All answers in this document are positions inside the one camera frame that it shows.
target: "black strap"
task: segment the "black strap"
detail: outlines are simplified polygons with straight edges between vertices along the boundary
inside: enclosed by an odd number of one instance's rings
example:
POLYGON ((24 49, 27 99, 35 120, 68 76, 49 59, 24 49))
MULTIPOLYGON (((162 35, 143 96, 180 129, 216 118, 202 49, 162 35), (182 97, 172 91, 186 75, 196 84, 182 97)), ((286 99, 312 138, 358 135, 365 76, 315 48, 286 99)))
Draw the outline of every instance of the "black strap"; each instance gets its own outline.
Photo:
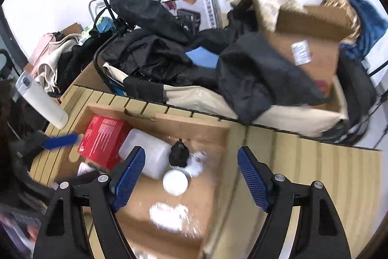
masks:
POLYGON ((163 84, 152 83, 148 80, 128 76, 123 81, 128 97, 141 99, 146 102, 164 103, 163 84))

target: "white label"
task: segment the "white label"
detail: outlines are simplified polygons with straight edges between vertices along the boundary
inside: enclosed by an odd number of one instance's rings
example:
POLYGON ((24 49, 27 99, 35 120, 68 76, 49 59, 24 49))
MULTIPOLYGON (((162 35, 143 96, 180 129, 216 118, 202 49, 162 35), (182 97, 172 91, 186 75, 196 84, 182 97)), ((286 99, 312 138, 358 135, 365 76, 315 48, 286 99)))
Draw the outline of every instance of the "white label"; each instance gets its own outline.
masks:
POLYGON ((92 172, 94 170, 96 170, 96 169, 93 167, 90 167, 88 164, 82 162, 82 163, 80 163, 80 167, 78 168, 77 176, 88 174, 89 172, 92 172))
POLYGON ((291 45, 295 65, 302 65, 311 62, 310 50, 307 41, 296 42, 291 45))

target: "cardboard box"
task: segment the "cardboard box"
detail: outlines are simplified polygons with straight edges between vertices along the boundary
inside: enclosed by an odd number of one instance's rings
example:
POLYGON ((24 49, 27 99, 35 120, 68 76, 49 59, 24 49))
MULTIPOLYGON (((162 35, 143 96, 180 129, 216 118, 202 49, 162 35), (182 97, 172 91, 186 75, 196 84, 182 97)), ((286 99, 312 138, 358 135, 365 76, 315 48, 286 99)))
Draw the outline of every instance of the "cardboard box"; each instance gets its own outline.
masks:
POLYGON ((258 0, 253 0, 259 30, 290 62, 301 67, 328 97, 336 74, 339 42, 352 33, 346 11, 327 6, 304 6, 306 13, 281 7, 275 32, 263 30, 258 0))
POLYGON ((162 5, 193 35, 220 26, 217 0, 159 0, 162 5))
POLYGON ((85 158, 112 169, 121 160, 119 149, 131 129, 126 121, 95 115, 86 129, 78 152, 85 158))
MULTIPOLYGON (((217 202, 217 190, 222 177, 224 154, 230 123, 204 121, 167 114, 156 118, 135 116, 123 108, 89 104, 74 132, 84 134, 93 116, 102 115, 127 121, 155 137, 174 144, 179 138, 191 152, 203 150, 207 153, 204 170, 199 177, 191 178, 189 188, 181 196, 169 195, 162 180, 156 181, 141 175, 127 206, 117 213, 120 227, 131 247, 152 254, 157 258, 197 259, 208 236, 217 202), (150 219, 149 209, 157 202, 173 207, 185 205, 190 224, 182 232, 172 233, 159 229, 150 219)), ((71 148, 66 149, 57 178, 76 175, 79 164, 85 160, 80 156, 76 163, 68 159, 71 148)))

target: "beige fabric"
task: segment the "beige fabric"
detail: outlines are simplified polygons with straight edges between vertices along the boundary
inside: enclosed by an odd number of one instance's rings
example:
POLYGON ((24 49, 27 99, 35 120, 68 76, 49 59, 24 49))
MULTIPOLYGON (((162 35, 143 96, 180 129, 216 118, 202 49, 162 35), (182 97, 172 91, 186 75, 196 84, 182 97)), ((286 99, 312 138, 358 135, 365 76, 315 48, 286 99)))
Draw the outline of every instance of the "beige fabric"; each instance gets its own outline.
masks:
MULTIPOLYGON (((232 6, 237 6, 241 0, 226 0, 232 6)), ((252 10, 260 15, 259 29, 275 32, 277 16, 281 6, 292 7, 294 10, 305 12, 303 6, 297 0, 253 0, 252 10)))
POLYGON ((112 75, 112 77, 121 83, 124 81, 124 79, 126 79, 128 77, 128 75, 126 73, 120 71, 119 69, 117 69, 113 66, 110 66, 109 63, 105 63, 102 67, 108 69, 108 71, 112 75))
MULTIPOLYGON (((103 67, 109 69, 111 75, 118 81, 123 81, 127 75, 122 71, 105 63, 103 67)), ((263 113, 253 124, 268 126, 279 130, 299 133, 301 135, 317 137, 322 132, 334 127, 340 120, 347 119, 347 104, 338 78, 333 78, 334 98, 333 108, 337 112, 304 107, 272 106, 263 113)), ((208 114, 216 114, 231 119, 237 119, 236 113, 226 103, 224 98, 201 86, 173 87, 164 85, 166 102, 175 107, 196 110, 208 114)))
POLYGON ((352 21, 353 33, 347 38, 343 39, 341 43, 354 45, 361 33, 361 21, 356 10, 352 7, 349 0, 322 0, 321 5, 339 7, 346 10, 349 18, 352 21))

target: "white bottle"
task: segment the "white bottle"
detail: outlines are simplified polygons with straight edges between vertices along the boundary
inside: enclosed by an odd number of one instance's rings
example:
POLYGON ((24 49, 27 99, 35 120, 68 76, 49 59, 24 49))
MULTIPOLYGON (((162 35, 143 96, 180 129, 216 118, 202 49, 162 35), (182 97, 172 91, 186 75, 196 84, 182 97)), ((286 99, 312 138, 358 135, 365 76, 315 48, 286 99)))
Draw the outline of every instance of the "white bottle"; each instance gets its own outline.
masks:
POLYGON ((69 115, 46 94, 29 72, 24 71, 20 75, 16 82, 16 89, 40 115, 57 129, 65 127, 69 115))

